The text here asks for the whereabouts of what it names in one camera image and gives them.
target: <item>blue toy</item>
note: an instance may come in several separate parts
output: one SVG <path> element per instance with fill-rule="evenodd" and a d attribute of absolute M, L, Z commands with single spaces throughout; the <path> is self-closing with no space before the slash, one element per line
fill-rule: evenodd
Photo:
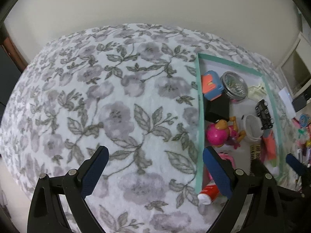
<path fill-rule="evenodd" d="M 215 71 L 207 71 L 201 76 L 201 80 L 202 92 L 206 99 L 212 101 L 221 96 L 224 86 Z"/>

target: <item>black toy car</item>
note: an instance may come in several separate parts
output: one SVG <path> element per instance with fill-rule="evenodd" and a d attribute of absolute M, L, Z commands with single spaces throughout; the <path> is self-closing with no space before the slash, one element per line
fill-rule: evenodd
<path fill-rule="evenodd" d="M 255 107 L 256 115 L 260 118 L 262 123 L 262 130 L 271 129 L 274 123 L 267 106 L 268 103 L 262 99 Z"/>

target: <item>floral blanket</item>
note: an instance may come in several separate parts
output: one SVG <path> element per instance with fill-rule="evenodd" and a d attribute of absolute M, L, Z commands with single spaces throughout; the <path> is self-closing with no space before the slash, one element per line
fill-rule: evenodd
<path fill-rule="evenodd" d="M 16 182 L 31 198 L 41 172 L 63 175 L 105 145 L 109 162 L 86 198 L 105 231 L 206 232 L 226 199 L 199 206 L 194 191 L 198 52 L 266 75 L 289 152 L 293 127 L 269 60 L 205 32 L 123 24 L 51 41 L 23 72 L 0 128 L 0 153 Z"/>

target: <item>tin lid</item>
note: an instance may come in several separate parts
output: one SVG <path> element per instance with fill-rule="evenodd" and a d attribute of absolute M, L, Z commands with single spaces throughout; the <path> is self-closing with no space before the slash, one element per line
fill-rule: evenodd
<path fill-rule="evenodd" d="M 244 99 L 248 94 L 246 82 L 238 74 L 228 71 L 225 72 L 221 81 L 230 95 Z"/>

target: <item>toothpaste tube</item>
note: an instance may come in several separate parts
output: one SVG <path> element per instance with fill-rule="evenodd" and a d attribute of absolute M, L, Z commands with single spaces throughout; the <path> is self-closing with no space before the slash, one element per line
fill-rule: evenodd
<path fill-rule="evenodd" d="M 214 180 L 211 180 L 206 187 L 198 194 L 199 204 L 211 204 L 219 194 L 219 189 Z"/>

